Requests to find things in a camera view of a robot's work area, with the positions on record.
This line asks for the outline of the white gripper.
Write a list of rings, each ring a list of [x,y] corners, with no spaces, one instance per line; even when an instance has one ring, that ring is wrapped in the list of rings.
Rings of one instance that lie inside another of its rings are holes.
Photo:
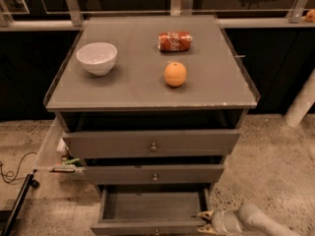
[[[198,227],[197,231],[203,234],[215,234],[216,231],[221,235],[241,233],[244,229],[237,213],[233,210],[206,210],[198,213],[202,219],[212,221],[211,225]]]

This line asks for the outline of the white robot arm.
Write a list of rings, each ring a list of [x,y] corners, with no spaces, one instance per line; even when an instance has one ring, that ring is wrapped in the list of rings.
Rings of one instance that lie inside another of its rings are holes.
[[[214,236],[302,236],[268,217],[257,206],[243,204],[236,210],[206,210],[198,214],[206,224],[199,233]]]

